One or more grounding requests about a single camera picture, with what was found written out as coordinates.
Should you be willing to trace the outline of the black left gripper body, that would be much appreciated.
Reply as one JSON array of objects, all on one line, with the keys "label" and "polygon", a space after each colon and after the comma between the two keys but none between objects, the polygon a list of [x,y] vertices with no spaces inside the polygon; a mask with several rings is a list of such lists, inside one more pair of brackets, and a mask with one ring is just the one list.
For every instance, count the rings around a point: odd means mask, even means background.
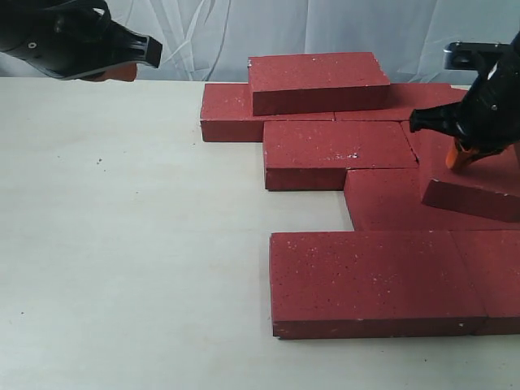
[{"label": "black left gripper body", "polygon": [[2,1],[1,52],[58,80],[159,67],[163,45],[112,19],[105,1]]}]

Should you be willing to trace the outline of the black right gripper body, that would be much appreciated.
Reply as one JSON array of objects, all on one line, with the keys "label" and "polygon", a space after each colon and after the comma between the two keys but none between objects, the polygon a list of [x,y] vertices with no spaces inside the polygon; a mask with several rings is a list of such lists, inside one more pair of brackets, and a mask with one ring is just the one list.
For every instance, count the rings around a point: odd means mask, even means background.
[{"label": "black right gripper body", "polygon": [[432,130],[480,153],[519,142],[519,61],[498,60],[479,73],[459,102],[415,109],[409,130]]}]

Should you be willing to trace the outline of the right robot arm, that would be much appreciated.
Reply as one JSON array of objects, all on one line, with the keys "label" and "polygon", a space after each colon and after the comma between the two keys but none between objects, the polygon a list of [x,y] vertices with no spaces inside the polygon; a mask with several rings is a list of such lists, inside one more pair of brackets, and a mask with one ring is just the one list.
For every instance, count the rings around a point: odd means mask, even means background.
[{"label": "right robot arm", "polygon": [[519,142],[519,36],[509,44],[455,41],[444,52],[446,69],[477,77],[461,101],[413,110],[409,128],[452,137],[445,164],[460,171]]}]

